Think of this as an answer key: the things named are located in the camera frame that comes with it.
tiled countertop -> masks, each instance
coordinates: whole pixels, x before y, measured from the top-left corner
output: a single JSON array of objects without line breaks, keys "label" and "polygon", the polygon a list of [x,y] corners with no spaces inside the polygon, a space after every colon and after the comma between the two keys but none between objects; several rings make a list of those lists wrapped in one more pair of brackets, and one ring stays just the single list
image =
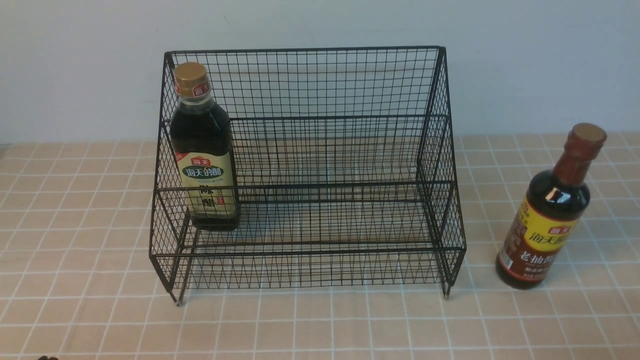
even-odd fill
[{"label": "tiled countertop", "polygon": [[609,134],[593,200],[543,286],[495,254],[566,135],[456,139],[468,252],[436,286],[192,291],[175,307],[147,257],[155,143],[0,147],[0,360],[640,357],[640,133]]}]

wire rack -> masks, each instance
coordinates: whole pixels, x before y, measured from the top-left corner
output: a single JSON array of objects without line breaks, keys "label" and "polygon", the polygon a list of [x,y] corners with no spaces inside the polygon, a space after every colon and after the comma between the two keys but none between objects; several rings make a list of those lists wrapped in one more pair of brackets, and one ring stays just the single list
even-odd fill
[{"label": "wire rack", "polygon": [[[240,226],[195,229],[168,128],[197,61],[234,136]],[[187,288],[440,283],[466,251],[444,47],[164,55],[149,255]]]}]

white wall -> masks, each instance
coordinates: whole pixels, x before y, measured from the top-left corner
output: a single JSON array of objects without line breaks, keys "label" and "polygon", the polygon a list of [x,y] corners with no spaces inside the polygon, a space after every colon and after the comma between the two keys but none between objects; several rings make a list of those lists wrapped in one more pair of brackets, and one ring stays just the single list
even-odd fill
[{"label": "white wall", "polygon": [[458,134],[640,129],[635,0],[2,0],[0,143],[156,135],[167,50],[445,45]]}]

vinegar bottle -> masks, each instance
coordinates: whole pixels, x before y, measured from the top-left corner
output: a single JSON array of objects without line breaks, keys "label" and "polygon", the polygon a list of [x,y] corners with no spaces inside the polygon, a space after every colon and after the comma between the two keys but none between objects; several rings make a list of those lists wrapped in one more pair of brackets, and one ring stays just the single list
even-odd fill
[{"label": "vinegar bottle", "polygon": [[180,103],[169,137],[175,151],[191,223],[204,231],[231,231],[240,222],[233,138],[227,112],[211,97],[207,69],[199,63],[175,68]]},{"label": "vinegar bottle", "polygon": [[495,259],[498,276],[516,289],[544,280],[591,196],[584,178],[607,139],[598,126],[573,127],[553,170],[533,177],[525,199]]}]

brown bottle cap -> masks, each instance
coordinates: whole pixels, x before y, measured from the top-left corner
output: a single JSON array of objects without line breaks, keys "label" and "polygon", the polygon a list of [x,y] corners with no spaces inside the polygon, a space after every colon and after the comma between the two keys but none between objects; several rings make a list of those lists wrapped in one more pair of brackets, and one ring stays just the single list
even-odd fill
[{"label": "brown bottle cap", "polygon": [[182,63],[175,68],[173,76],[175,92],[181,97],[201,97],[211,90],[207,68],[200,63]]},{"label": "brown bottle cap", "polygon": [[570,156],[593,160],[607,139],[607,133],[599,126],[583,122],[573,127],[564,145]]}]

